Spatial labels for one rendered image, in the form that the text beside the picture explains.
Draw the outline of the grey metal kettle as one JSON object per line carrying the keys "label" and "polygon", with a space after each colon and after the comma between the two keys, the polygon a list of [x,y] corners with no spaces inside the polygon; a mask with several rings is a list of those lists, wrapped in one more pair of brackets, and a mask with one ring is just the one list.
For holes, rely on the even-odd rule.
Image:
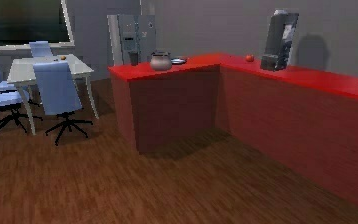
{"label": "grey metal kettle", "polygon": [[172,68],[169,52],[153,52],[151,54],[150,66],[155,71],[167,71]]}

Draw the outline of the grey fridge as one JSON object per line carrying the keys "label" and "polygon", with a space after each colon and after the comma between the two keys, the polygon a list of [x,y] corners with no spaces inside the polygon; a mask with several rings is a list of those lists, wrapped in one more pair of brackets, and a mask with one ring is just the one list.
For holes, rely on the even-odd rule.
{"label": "grey fridge", "polygon": [[147,62],[156,50],[156,26],[153,15],[108,15],[112,58],[115,65],[131,63],[131,52],[138,62]]}

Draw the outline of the red kitchen counter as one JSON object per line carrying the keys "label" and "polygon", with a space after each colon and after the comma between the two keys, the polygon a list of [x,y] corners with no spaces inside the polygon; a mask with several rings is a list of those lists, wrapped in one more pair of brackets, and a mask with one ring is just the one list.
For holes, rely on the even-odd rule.
{"label": "red kitchen counter", "polygon": [[358,205],[358,78],[222,53],[109,72],[118,129],[138,151],[217,127]]}

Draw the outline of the blue office chair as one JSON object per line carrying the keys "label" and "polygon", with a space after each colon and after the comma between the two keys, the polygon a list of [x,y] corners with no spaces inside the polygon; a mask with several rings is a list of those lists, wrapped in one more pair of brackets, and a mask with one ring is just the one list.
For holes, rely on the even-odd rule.
{"label": "blue office chair", "polygon": [[59,140],[65,130],[71,132],[72,129],[76,129],[85,137],[88,137],[88,134],[79,127],[79,124],[92,125],[93,122],[71,118],[71,115],[82,109],[82,103],[73,80],[69,79],[66,73],[59,72],[54,75],[38,74],[36,81],[43,103],[44,114],[63,118],[63,121],[45,131],[45,134],[48,135],[55,129],[59,129],[55,145],[59,145]]}
{"label": "blue office chair", "polygon": [[29,46],[33,57],[49,57],[53,55],[47,41],[30,42]]}
{"label": "blue office chair", "polygon": [[9,111],[10,114],[0,120],[0,130],[5,127],[10,121],[13,121],[18,127],[21,127],[24,132],[26,128],[20,121],[21,118],[27,118],[27,114],[19,112],[23,99],[19,91],[13,84],[9,84],[3,79],[3,74],[0,71],[0,112]]}

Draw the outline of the black coffee machine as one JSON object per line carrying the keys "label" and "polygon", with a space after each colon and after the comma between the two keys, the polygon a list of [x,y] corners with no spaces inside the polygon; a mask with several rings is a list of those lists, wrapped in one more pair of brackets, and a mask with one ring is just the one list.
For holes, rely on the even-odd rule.
{"label": "black coffee machine", "polygon": [[298,17],[298,13],[285,10],[276,10],[271,16],[261,69],[280,71],[287,67]]}

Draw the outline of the white dining table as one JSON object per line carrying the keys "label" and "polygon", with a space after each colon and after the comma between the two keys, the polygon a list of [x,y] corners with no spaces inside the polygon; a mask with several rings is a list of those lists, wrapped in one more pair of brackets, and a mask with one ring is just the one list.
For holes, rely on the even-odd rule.
{"label": "white dining table", "polygon": [[[61,60],[61,56],[66,56],[66,60]],[[75,55],[57,55],[49,57],[33,57],[33,58],[22,58],[14,59],[11,65],[7,82],[13,84],[20,93],[23,99],[25,109],[27,111],[28,120],[31,127],[31,133],[36,134],[35,124],[31,107],[26,99],[24,93],[24,86],[32,86],[37,83],[36,76],[42,75],[54,75],[59,72],[64,72],[67,77],[73,81],[76,79],[84,79],[86,83],[87,93],[90,100],[90,104],[94,115],[99,118],[95,101],[91,89],[91,69],[83,61],[78,59]]]}

